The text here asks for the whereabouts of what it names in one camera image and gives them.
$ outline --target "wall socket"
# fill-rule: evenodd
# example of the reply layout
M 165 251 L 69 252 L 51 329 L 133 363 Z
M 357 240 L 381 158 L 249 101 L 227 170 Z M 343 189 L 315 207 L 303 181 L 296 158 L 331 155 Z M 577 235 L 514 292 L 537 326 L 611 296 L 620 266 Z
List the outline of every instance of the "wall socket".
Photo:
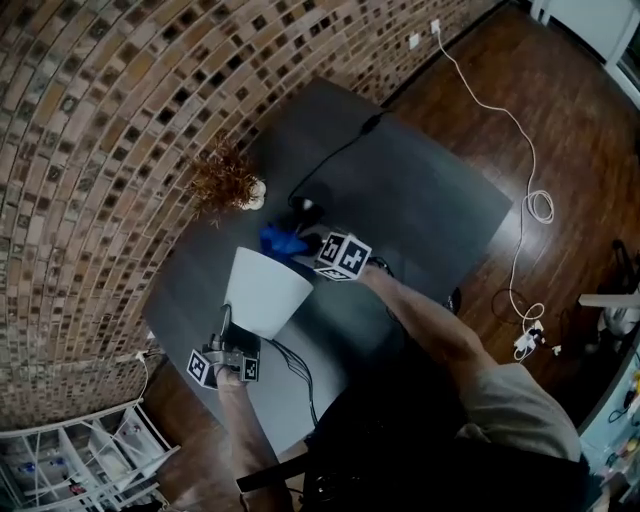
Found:
M 409 36 L 409 50 L 413 50 L 418 43 L 420 42 L 420 34 L 418 32 L 414 32 Z

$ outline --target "white shelving unit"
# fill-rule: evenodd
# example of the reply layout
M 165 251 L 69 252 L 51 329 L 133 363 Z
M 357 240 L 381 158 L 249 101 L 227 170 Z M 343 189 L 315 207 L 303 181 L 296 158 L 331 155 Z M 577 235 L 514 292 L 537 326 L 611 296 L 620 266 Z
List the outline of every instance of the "white shelving unit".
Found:
M 180 446 L 167 443 L 140 402 L 42 427 L 0 432 L 0 442 L 21 441 L 30 459 L 20 468 L 0 460 L 0 497 L 13 503 L 15 512 L 119 511 L 142 502 L 158 487 L 153 481 L 158 468 Z M 118 420 L 110 433 L 105 425 L 116 425 Z M 46 450 L 40 449 L 43 439 Z M 52 439 L 57 439 L 53 448 Z

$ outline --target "black table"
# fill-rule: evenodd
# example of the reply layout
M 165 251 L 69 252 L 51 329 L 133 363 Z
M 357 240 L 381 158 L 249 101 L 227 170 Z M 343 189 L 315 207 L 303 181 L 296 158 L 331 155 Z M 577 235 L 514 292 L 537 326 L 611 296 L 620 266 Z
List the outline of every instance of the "black table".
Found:
M 216 324 L 236 247 L 259 250 L 258 232 L 287 211 L 292 187 L 319 161 L 352 139 L 379 107 L 321 79 L 283 109 L 252 147 L 266 180 L 259 211 L 192 223 L 165 263 L 145 316 L 169 359 L 221 421 L 215 391 L 186 375 L 192 348 Z M 379 126 L 331 159 L 299 192 L 327 209 L 324 223 L 354 233 L 396 276 L 443 302 L 474 267 L 511 203 L 480 173 L 414 129 L 385 115 Z M 398 327 L 356 283 L 314 280 L 315 290 L 277 339 L 309 365 L 319 415 L 362 369 L 383 362 L 401 343 Z M 279 452 L 312 429 L 304 382 L 280 355 L 262 347 L 252 402 Z

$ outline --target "person's arm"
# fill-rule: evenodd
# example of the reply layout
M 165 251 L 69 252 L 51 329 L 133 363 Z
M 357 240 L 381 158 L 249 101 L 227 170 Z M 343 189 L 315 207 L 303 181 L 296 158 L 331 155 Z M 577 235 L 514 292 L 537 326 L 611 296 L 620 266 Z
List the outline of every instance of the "person's arm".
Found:
M 446 366 L 459 390 L 477 372 L 497 366 L 478 335 L 446 308 L 373 265 L 365 267 L 359 280 L 380 297 L 436 362 Z
M 360 281 L 396 315 L 411 337 L 455 381 L 469 420 L 484 438 L 574 462 L 580 439 L 570 418 L 520 364 L 498 366 L 480 338 L 450 311 L 367 266 Z M 463 437 L 477 437 L 473 429 Z
M 232 469 L 235 479 L 277 465 L 267 436 L 258 421 L 245 383 L 226 367 L 216 369 L 218 393 L 231 440 Z M 285 482 L 243 495 L 249 510 L 292 512 L 291 494 Z

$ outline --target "brick wall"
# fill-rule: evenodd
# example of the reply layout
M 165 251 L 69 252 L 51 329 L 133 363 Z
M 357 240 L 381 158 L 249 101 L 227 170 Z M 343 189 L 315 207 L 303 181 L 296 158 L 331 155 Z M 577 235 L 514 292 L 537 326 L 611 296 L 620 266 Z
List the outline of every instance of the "brick wall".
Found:
M 4 2 L 0 427 L 140 392 L 145 293 L 214 134 L 248 145 L 314 75 L 379 103 L 434 52 L 431 19 L 448 39 L 496 2 Z

